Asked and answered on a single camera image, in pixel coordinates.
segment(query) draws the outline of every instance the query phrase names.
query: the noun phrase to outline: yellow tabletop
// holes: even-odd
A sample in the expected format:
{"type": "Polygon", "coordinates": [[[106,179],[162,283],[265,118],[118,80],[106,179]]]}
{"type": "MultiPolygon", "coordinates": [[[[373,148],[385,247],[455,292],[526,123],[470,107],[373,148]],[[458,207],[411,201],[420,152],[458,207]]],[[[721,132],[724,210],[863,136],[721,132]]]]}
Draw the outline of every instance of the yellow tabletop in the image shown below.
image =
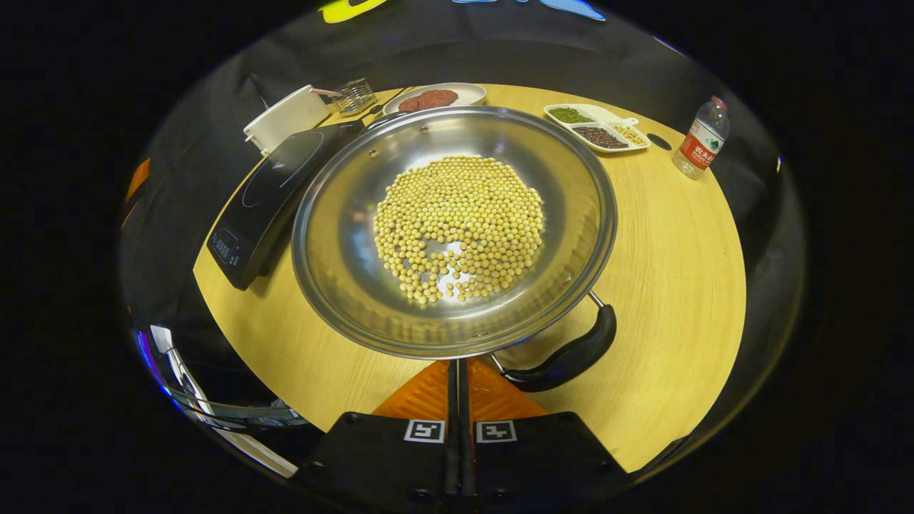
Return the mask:
{"type": "MultiPolygon", "coordinates": [[[[543,116],[553,103],[593,103],[640,120],[641,132],[676,146],[684,135],[653,120],[575,95],[482,84],[486,103],[543,116]]],[[[384,102],[397,91],[379,93],[384,102]]],[[[366,122],[375,118],[369,115],[366,122]]],[[[342,119],[334,114],[323,124],[342,119]]],[[[548,412],[574,411],[627,471],[689,434],[733,367],[746,310],[746,277],[736,225],[710,172],[680,173],[672,151],[599,155],[619,209],[612,254],[594,291],[615,307],[615,341],[576,379],[532,397],[548,412]]],[[[373,411],[426,360],[391,357],[340,336],[313,311],[292,270],[292,247],[268,277],[239,291],[206,246],[194,275],[229,343],[288,405],[322,430],[342,412],[373,411]]],[[[498,352],[507,367],[532,367],[593,325],[582,300],[521,345],[498,352]]]]}

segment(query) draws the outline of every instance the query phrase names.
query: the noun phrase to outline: plate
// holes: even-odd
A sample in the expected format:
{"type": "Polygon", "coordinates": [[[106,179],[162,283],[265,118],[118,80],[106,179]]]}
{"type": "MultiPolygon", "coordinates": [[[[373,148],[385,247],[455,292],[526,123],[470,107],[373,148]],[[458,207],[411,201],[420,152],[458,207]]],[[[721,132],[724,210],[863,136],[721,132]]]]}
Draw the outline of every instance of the plate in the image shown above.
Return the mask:
{"type": "Polygon", "coordinates": [[[638,118],[622,118],[615,112],[608,111],[599,105],[591,105],[589,103],[556,103],[553,105],[547,105],[543,108],[543,112],[546,113],[546,117],[552,120],[555,123],[558,123],[569,130],[574,134],[578,139],[584,142],[590,149],[597,152],[603,152],[604,154],[616,154],[619,152],[631,152],[632,150],[643,150],[650,146],[651,140],[647,138],[646,135],[634,126],[638,124],[638,118]],[[559,107],[570,107],[576,109],[582,115],[587,116],[593,120],[593,122],[587,123],[565,123],[561,122],[558,118],[553,116],[549,111],[557,109],[559,107]],[[602,146],[597,146],[594,143],[591,143],[586,137],[581,134],[578,134],[574,131],[577,127],[600,127],[606,132],[610,133],[616,139],[620,139],[625,143],[628,143],[627,148],[603,148],[602,146]],[[636,145],[629,138],[625,137],[616,130],[616,127],[627,127],[628,130],[634,132],[637,136],[641,137],[645,143],[644,145],[636,145]]]}
{"type": "Polygon", "coordinates": [[[457,93],[457,100],[451,105],[479,105],[485,102],[485,88],[482,86],[468,84],[466,82],[444,82],[443,84],[423,86],[397,96],[384,106],[384,114],[399,112],[399,105],[401,102],[431,90],[451,90],[457,93]]]}

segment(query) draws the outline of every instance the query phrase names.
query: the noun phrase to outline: red bottle label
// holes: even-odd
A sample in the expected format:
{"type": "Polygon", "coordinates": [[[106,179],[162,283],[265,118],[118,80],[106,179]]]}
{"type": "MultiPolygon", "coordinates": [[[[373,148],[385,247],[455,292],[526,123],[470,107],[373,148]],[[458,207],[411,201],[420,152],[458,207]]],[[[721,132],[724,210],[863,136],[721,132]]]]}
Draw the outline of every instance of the red bottle label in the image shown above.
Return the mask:
{"type": "Polygon", "coordinates": [[[692,164],[705,169],[711,164],[711,161],[714,160],[723,145],[724,139],[722,137],[714,134],[703,123],[695,120],[692,122],[692,128],[689,129],[685,140],[679,146],[679,151],[692,164]]]}

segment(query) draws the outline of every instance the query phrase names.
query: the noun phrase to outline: wok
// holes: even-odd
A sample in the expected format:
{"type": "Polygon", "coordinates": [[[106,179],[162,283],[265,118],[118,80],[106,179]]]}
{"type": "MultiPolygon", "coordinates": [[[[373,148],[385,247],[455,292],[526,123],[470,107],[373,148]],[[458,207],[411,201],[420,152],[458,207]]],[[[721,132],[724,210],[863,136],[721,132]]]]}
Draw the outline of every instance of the wok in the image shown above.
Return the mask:
{"type": "MultiPolygon", "coordinates": [[[[591,331],[536,368],[502,369],[522,390],[542,391],[589,367],[615,336],[612,307],[590,288],[609,258],[616,226],[610,180],[577,138],[525,112],[452,106],[382,118],[332,157],[302,198],[292,260],[304,296],[326,323],[360,345],[412,359],[495,352],[555,323],[589,294],[599,307],[591,331]],[[533,266],[506,292],[420,305],[378,259],[373,218],[398,173],[446,155],[512,166],[543,199],[546,228],[533,266]]],[[[457,252],[459,242],[429,241],[429,247],[457,252]]]]}

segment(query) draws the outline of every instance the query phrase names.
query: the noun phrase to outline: bottle cap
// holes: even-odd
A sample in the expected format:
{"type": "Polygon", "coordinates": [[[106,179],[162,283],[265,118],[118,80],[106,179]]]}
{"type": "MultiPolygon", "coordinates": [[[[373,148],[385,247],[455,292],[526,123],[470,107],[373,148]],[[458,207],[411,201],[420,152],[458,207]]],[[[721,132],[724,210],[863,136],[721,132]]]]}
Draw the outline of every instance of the bottle cap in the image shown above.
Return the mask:
{"type": "Polygon", "coordinates": [[[714,103],[716,103],[717,105],[723,107],[723,108],[724,108],[724,111],[727,111],[727,110],[728,110],[728,109],[727,109],[727,105],[724,103],[724,101],[720,100],[718,97],[712,96],[712,97],[711,97],[711,101],[714,102],[714,103]]]}

